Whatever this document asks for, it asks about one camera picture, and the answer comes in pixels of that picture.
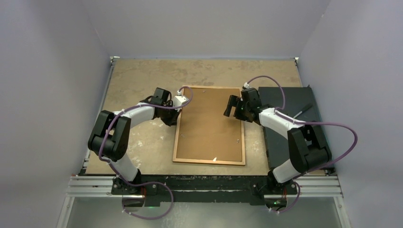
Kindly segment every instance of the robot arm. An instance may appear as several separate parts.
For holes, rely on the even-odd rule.
[[[330,161],[331,152],[320,126],[301,124],[304,122],[293,119],[270,105],[262,105],[255,88],[243,89],[241,97],[231,95],[225,116],[229,117],[232,107],[235,107],[235,118],[268,127],[288,139],[290,159],[269,172],[272,187],[281,186]]]
[[[121,115],[112,128],[113,133],[108,135],[103,148],[102,158],[109,160],[116,171],[129,182],[134,184],[141,182],[140,171],[132,164],[126,153],[130,129],[144,121],[152,120],[154,118],[161,118],[161,120],[168,126],[176,125],[176,120],[181,112],[181,108],[164,109],[145,106],[158,105],[179,107],[188,101],[188,99],[182,95],[175,96],[173,100],[168,100],[169,96],[169,91],[156,88],[153,96],[150,96],[137,104],[139,106],[138,108]],[[88,140],[88,148],[94,151],[97,155],[99,155],[99,149],[111,121],[120,112],[121,111],[116,111],[112,113],[106,110],[100,112]]]

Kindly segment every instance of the white wall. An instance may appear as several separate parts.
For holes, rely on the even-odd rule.
[[[83,0],[111,56],[298,57],[330,0]]]
[[[0,224],[55,227],[108,55],[79,0],[1,0],[0,53]]]
[[[358,146],[337,165],[354,228],[403,223],[403,1],[333,0],[299,59],[324,121]],[[334,156],[352,135],[327,128]]]

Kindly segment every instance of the wooden tabletop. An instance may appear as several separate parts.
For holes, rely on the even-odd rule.
[[[300,87],[294,60],[143,60],[119,59],[103,109],[117,111],[136,105],[156,87],[175,94],[182,85],[242,87],[252,77],[269,75],[284,87]],[[257,79],[251,87],[276,86]],[[143,174],[267,175],[269,171],[261,126],[245,123],[245,166],[175,163],[172,161],[176,127],[160,119],[130,130],[127,154]],[[91,152],[86,173],[112,174]]]

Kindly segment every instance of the brown board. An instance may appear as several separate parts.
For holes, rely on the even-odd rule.
[[[230,95],[240,96],[240,88],[190,87],[193,99],[178,117],[173,161],[245,165],[243,122],[223,115]],[[190,90],[184,95],[190,97]]]

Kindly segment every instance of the wooden frame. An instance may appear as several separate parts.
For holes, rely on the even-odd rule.
[[[239,87],[222,87],[222,86],[203,86],[203,85],[188,85],[190,88],[208,88],[208,89],[239,89],[241,92],[241,88]],[[212,161],[212,160],[200,160],[200,159],[185,159],[185,158],[177,158],[176,153],[178,150],[178,140],[179,140],[179,130],[181,126],[181,116],[182,114],[179,114],[178,120],[177,120],[177,125],[176,125],[176,133],[175,133],[175,143],[173,146],[173,162],[186,162],[186,163],[203,163],[203,164],[222,164],[222,165],[245,165],[245,134],[244,134],[244,123],[243,121],[240,121],[241,125],[241,143],[242,143],[242,161]]]

